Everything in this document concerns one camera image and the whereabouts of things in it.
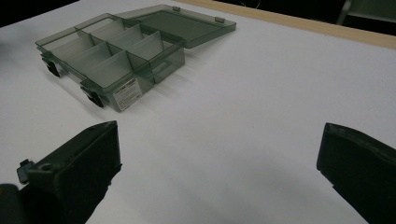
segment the green tinted plastic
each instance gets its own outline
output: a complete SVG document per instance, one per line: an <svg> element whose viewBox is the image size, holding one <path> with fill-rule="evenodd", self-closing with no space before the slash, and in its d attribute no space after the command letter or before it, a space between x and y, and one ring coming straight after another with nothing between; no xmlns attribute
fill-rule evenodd
<svg viewBox="0 0 396 224"><path fill-rule="evenodd" d="M136 20L141 25L183 38L186 49L225 35L235 30L236 22L211 17L180 7L158 5L123 12L117 16L126 20Z"/></svg>

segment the white surface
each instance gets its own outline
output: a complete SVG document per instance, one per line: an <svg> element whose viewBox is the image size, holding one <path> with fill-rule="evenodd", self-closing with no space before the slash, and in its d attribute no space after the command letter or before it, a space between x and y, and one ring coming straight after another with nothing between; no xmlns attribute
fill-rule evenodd
<svg viewBox="0 0 396 224"><path fill-rule="evenodd" d="M35 41L168 4L237 22L117 113L57 78ZM116 120L122 170L88 223L365 223L316 169L326 122L396 147L396 51L172 1L81 0L0 28L0 180Z"/></svg>

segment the plastic organizer box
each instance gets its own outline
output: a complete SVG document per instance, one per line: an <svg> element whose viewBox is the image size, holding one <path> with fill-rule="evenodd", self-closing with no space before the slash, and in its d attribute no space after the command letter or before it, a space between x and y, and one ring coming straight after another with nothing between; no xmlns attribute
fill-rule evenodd
<svg viewBox="0 0 396 224"><path fill-rule="evenodd" d="M158 5L102 14L36 45L52 74L73 75L92 102L121 112L184 64L184 48L235 27L223 18Z"/></svg>

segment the dark background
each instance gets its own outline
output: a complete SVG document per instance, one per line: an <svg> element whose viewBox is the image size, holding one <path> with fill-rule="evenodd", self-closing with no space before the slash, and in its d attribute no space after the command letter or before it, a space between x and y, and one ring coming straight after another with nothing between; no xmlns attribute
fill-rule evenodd
<svg viewBox="0 0 396 224"><path fill-rule="evenodd" d="M64 7L78 0L54 0L54 1L8 1L3 3L3 10L7 15L0 20L0 27L23 21L34 16L43 14L53 9Z"/></svg>
<svg viewBox="0 0 396 224"><path fill-rule="evenodd" d="M241 7L253 7L284 15L336 24L346 0L217 0ZM343 26L366 31L396 35L396 24L346 16Z"/></svg>

